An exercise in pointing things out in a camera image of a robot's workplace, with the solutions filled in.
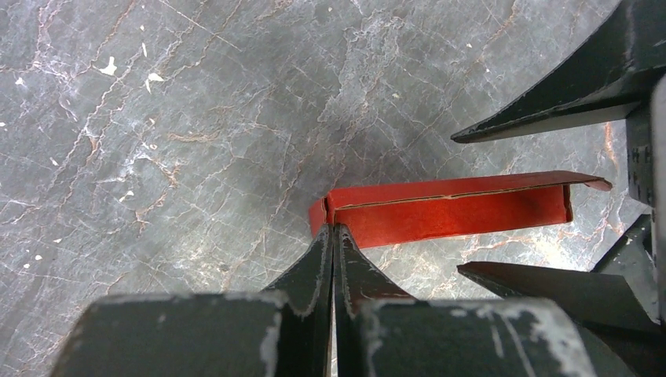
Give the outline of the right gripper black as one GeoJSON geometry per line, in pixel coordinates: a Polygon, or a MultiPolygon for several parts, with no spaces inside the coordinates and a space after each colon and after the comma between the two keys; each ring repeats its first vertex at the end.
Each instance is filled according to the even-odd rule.
{"type": "Polygon", "coordinates": [[[451,136],[462,144],[495,141],[625,119],[633,111],[626,121],[628,193],[646,208],[593,268],[628,283],[619,275],[502,262],[457,267],[502,298],[554,301],[576,323],[599,376],[665,374],[665,329],[657,324],[665,322],[664,74],[665,3],[622,1],[537,84],[451,136]]]}

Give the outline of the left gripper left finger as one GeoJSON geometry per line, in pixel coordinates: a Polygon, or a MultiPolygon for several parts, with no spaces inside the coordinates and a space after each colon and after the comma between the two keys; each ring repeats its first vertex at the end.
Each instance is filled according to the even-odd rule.
{"type": "Polygon", "coordinates": [[[110,295],[91,304],[54,376],[327,376],[333,228],[260,291],[110,295]]]}

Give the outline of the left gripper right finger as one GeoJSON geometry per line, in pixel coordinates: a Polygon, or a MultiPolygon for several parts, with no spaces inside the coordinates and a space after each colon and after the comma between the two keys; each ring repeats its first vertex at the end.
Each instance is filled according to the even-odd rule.
{"type": "Polygon", "coordinates": [[[419,300],[332,230],[340,376],[629,376],[543,298],[419,300]]]}

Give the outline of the red paper box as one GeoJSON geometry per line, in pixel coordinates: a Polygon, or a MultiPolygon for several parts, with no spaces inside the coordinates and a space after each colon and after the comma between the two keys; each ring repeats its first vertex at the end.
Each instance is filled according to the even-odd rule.
{"type": "Polygon", "coordinates": [[[309,209],[312,233],[344,224],[358,247],[571,222],[571,185],[608,192],[606,179],[564,170],[335,188],[309,209]]]}

